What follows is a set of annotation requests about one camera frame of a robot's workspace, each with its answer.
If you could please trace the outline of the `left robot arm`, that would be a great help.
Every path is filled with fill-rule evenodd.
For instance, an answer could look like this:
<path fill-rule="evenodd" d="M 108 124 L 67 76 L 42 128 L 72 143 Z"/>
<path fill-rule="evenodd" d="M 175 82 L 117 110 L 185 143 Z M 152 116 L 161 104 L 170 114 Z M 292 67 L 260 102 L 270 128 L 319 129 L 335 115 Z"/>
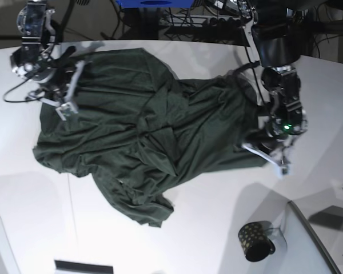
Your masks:
<path fill-rule="evenodd" d="M 294 63 L 301 56 L 296 9 L 281 1 L 237 1 L 249 47 L 245 69 L 261 69 L 256 81 L 264 123 L 248 133 L 243 148 L 275 166 L 279 176 L 290 173 L 290 153 L 307 132 L 308 119 L 300 99 L 301 80 Z"/>

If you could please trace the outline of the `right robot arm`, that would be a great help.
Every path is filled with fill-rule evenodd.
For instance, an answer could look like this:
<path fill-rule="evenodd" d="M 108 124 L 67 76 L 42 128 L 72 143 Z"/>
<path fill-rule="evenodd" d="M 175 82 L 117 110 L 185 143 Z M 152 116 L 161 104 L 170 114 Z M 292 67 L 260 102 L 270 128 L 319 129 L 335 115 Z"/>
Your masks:
<path fill-rule="evenodd" d="M 39 101 L 52 106 L 63 121 L 78 113 L 73 97 L 86 61 L 71 63 L 75 46 L 68 47 L 59 58 L 53 58 L 52 53 L 62 41 L 76 4 L 77 1 L 69 2 L 61 23 L 56 25 L 52 19 L 55 9 L 47 1 L 27 1 L 17 16 L 21 47 L 10 57 L 13 73 L 24 82 L 39 85 L 26 95 L 24 102 Z"/>

